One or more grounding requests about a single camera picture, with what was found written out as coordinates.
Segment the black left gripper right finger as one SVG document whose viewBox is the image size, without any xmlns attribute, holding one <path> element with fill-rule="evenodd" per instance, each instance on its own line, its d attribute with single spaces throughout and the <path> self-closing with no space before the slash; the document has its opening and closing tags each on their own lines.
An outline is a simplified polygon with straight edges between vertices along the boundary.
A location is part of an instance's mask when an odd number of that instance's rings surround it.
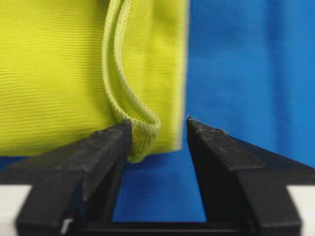
<svg viewBox="0 0 315 236">
<path fill-rule="evenodd" d="M 315 170 L 187 119 L 187 140 L 212 223 L 242 235 L 313 235 Z"/>
</svg>

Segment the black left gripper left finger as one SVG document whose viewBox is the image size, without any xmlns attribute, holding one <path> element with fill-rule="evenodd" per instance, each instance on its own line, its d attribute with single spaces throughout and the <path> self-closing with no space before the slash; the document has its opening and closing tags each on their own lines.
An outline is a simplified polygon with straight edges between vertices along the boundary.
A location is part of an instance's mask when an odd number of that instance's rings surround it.
<svg viewBox="0 0 315 236">
<path fill-rule="evenodd" d="M 65 234 L 71 223 L 110 220 L 132 140 L 131 122 L 7 165 L 0 173 L 3 234 Z"/>
</svg>

